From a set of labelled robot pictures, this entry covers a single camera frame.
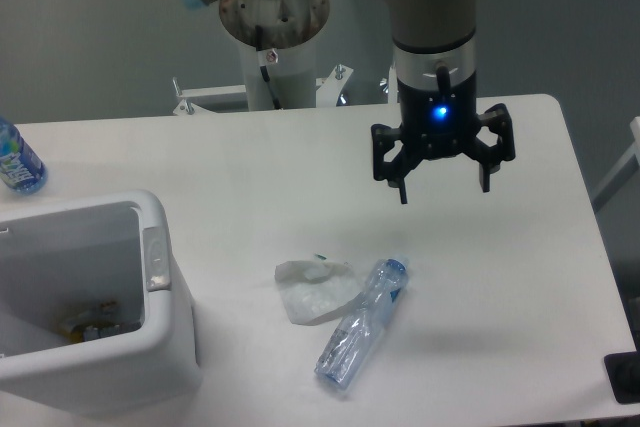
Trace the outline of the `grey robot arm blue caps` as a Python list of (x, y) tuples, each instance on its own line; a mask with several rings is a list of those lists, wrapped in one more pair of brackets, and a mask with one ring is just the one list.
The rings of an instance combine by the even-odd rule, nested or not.
[[(329, 17), (329, 0), (182, 0), (216, 5), (226, 32), (245, 55), (252, 110), (316, 106), (307, 47)], [(476, 110), (475, 0), (381, 0), (387, 7), (401, 122), (371, 129), (372, 174), (395, 189), (423, 161), (465, 155), (479, 183), (515, 156), (507, 108)]]

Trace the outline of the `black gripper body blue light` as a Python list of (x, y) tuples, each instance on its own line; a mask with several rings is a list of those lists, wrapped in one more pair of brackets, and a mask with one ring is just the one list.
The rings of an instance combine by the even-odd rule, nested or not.
[(442, 93), (398, 81), (401, 138), (407, 155), (420, 160), (455, 157), (479, 132), (476, 73)]

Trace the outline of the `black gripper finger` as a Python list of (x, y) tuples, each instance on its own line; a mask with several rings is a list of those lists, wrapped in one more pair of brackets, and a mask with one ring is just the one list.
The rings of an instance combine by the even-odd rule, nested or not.
[(405, 179), (424, 160), (421, 148), (406, 142), (402, 127), (371, 126), (372, 172), (376, 181), (386, 181), (399, 192), (400, 202), (408, 203)]
[[(493, 145), (478, 137), (483, 128), (496, 136)], [(512, 118), (504, 103), (472, 115), (469, 130), (463, 137), (462, 153), (479, 164), (479, 184), (482, 192), (488, 193), (491, 175), (500, 170), (502, 162), (513, 161), (516, 157)]]

